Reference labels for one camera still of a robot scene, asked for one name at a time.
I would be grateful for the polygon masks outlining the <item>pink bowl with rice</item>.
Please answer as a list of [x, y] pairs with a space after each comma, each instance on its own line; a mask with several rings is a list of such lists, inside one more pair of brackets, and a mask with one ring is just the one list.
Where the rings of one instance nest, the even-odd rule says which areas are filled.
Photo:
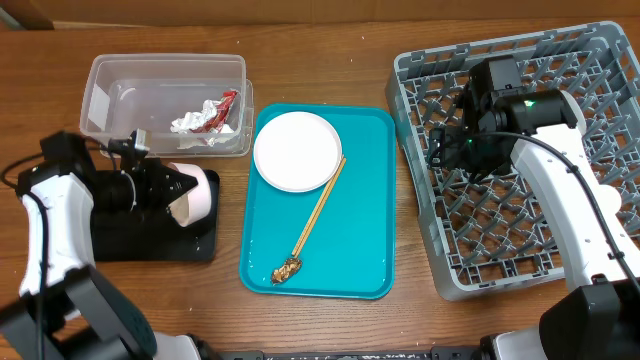
[[211, 209], [212, 195], [203, 169], [193, 164], [170, 163], [169, 167], [195, 177], [197, 185], [169, 204], [171, 216], [181, 227], [187, 227], [206, 217]]

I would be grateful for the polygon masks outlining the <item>white napkin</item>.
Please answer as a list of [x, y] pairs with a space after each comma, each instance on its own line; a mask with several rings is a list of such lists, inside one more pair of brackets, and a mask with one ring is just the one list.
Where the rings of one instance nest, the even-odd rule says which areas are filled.
[[205, 100], [202, 105], [201, 111], [186, 112], [181, 118], [171, 122], [170, 131], [179, 135], [186, 135], [186, 138], [179, 140], [179, 149], [190, 149], [200, 146], [213, 147], [216, 143], [220, 142], [220, 135], [232, 134], [234, 130], [230, 125], [226, 123], [222, 129], [218, 132], [215, 130], [206, 133], [194, 133], [193, 130], [201, 126], [206, 119], [206, 116], [214, 115], [213, 103], [219, 100]]

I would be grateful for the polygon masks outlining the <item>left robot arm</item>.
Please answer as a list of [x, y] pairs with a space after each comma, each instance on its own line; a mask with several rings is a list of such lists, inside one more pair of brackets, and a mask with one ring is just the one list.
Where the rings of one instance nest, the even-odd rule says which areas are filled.
[[90, 139], [61, 131], [16, 162], [14, 190], [29, 220], [27, 269], [1, 333], [24, 359], [212, 359], [193, 335], [154, 331], [98, 270], [107, 260], [183, 258], [209, 235], [218, 176], [149, 157], [148, 134], [104, 147], [95, 167]]

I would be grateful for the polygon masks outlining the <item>red snack wrapper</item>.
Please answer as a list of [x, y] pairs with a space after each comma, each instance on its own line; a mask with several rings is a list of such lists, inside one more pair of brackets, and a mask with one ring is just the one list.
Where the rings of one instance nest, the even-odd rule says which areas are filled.
[[238, 91], [230, 90], [223, 93], [222, 98], [218, 102], [213, 103], [214, 115], [206, 116], [205, 122], [193, 130], [194, 133], [206, 133], [215, 130], [220, 131], [226, 123], [226, 119], [233, 106]]

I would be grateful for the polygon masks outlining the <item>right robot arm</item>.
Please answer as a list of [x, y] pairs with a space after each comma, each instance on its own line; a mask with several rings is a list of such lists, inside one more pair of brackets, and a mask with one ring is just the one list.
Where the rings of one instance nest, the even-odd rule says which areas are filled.
[[430, 130], [430, 166], [473, 181], [514, 167], [550, 227], [568, 288], [537, 325], [483, 339], [477, 358], [638, 358], [639, 250], [617, 218], [620, 194], [587, 159], [576, 100], [559, 90], [503, 96], [464, 117]]

